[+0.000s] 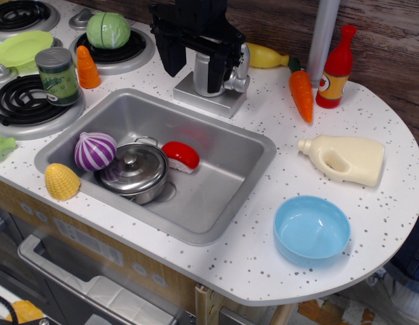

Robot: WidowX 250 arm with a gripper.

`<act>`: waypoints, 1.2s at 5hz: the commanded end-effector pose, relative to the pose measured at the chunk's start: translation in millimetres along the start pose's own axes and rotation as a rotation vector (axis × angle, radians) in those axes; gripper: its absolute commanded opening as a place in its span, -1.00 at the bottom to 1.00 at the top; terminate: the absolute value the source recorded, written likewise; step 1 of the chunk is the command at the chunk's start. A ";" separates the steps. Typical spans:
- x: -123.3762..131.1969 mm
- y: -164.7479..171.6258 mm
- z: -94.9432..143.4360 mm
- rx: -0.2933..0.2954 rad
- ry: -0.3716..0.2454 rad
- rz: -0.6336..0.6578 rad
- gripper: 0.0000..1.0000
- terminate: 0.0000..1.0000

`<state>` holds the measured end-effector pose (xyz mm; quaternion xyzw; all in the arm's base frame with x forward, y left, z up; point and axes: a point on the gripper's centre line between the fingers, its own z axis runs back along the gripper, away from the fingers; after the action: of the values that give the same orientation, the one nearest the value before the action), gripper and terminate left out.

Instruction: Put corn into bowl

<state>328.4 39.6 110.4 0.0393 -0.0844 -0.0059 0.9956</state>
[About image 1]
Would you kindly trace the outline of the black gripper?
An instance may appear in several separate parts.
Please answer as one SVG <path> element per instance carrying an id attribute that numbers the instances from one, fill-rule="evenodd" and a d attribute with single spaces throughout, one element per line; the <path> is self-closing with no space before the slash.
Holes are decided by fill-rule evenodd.
<path id="1" fill-rule="evenodd" d="M 245 36 L 225 17 L 227 1 L 174 1 L 149 5 L 152 32 L 165 71 L 175 77 L 186 65 L 186 48 L 209 56 L 207 92 L 221 89 L 239 67 Z"/>

